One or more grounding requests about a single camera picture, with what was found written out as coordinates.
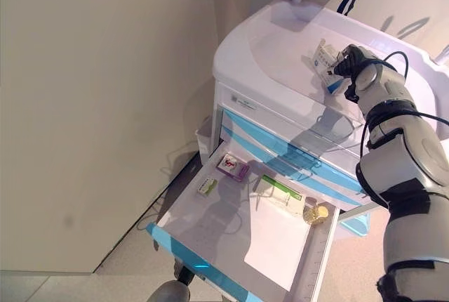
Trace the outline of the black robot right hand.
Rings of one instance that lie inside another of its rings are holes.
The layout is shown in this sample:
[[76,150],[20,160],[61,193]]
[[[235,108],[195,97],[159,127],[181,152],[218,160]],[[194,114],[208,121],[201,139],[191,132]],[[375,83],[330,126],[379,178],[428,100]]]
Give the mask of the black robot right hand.
[[350,44],[338,54],[332,71],[334,75],[355,81],[362,70],[379,61],[377,56],[364,47]]

